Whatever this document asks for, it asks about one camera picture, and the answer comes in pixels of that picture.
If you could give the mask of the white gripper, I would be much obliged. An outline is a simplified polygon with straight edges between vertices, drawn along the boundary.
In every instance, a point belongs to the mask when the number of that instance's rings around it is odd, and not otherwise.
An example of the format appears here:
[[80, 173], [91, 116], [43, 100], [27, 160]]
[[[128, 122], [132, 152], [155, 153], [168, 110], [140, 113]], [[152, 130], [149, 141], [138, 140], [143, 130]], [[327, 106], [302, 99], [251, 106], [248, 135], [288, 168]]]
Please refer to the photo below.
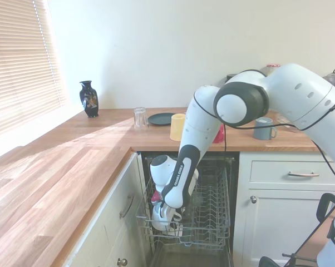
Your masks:
[[154, 207], [152, 212], [152, 226], [158, 231], [169, 231], [170, 224], [173, 220], [175, 209], [166, 204], [158, 204]]

